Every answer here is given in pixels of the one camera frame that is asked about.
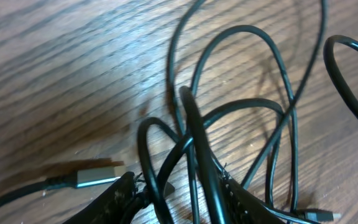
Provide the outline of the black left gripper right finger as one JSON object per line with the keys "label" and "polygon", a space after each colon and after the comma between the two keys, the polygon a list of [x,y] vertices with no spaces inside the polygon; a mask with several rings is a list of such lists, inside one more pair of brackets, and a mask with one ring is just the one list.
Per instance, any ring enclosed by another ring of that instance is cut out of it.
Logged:
{"label": "black left gripper right finger", "polygon": [[231,223],[243,224],[282,224],[283,221],[271,214],[260,200],[244,190],[227,174],[220,174],[224,204]]}

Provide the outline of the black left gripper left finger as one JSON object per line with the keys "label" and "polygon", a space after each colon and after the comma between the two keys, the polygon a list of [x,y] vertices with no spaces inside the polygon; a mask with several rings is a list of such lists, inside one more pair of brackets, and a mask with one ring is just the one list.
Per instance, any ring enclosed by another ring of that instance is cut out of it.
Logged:
{"label": "black left gripper left finger", "polygon": [[142,208],[135,174],[126,172],[98,198],[63,224],[130,223]]}

